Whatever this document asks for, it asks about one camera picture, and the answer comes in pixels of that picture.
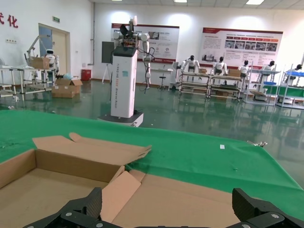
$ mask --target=wall outlet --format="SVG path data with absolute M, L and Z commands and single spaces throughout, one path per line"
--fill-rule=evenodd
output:
M 15 39 L 5 39 L 5 42 L 10 44 L 17 44 L 17 41 Z

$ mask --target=door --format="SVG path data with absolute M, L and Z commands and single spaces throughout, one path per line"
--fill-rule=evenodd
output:
M 41 41 L 40 41 L 40 57 L 43 57 L 47 53 L 46 49 L 52 49 L 53 48 L 52 30 L 39 25 L 39 35 L 48 35 L 49 36 L 49 38 L 48 37 L 42 37 Z
M 66 34 L 57 30 L 52 30 L 54 55 L 59 56 L 59 74 L 67 73 L 67 38 Z

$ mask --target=cardboard box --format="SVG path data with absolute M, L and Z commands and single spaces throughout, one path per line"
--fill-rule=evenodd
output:
M 80 93 L 81 80 L 57 79 L 52 87 L 52 96 L 57 98 L 73 98 Z
M 217 95 L 217 99 L 219 100 L 226 100 L 229 96 L 229 93 L 228 92 L 222 92 L 222 91 L 216 91 L 215 94 Z
M 0 164 L 1 228 L 23 227 L 45 218 L 69 200 L 87 196 L 94 187 L 103 188 L 101 218 L 123 228 L 222 228 L 239 222 L 230 193 L 124 171 L 121 164 L 145 156 L 151 147 L 75 133 L 70 138 L 36 138 L 37 150 Z
M 199 69 L 199 73 L 200 73 L 200 74 L 206 74 L 206 73 L 207 73 L 207 69 L 200 68 L 200 69 Z
M 49 69 L 49 58 L 31 57 L 30 67 L 35 69 Z
M 241 77 L 241 71 L 240 70 L 230 69 L 228 76 L 231 76 L 231 77 Z

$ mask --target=green mat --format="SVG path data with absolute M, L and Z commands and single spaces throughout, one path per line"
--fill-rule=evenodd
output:
M 131 163 L 131 168 L 226 192 L 242 188 L 304 220 L 304 190 L 263 148 L 246 142 L 33 111 L 1 111 L 0 119 L 0 162 L 34 148 L 33 137 L 68 137 L 70 132 L 140 146 L 151 144 L 152 151 Z
M 265 85 L 263 88 L 268 89 L 267 94 L 276 95 L 277 86 Z M 280 86 L 279 95 L 284 96 L 285 90 L 286 87 Z M 288 88 L 286 96 L 304 97 L 304 88 L 303 89 Z

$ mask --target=ceiling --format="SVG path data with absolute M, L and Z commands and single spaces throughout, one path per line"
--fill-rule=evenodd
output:
M 176 3 L 173 0 L 90 0 L 98 3 L 128 5 L 159 5 L 159 6 L 193 6 L 193 7 L 224 7 L 304 10 L 304 0 L 265 0 L 261 5 L 246 5 L 248 0 L 188 0 L 188 3 Z

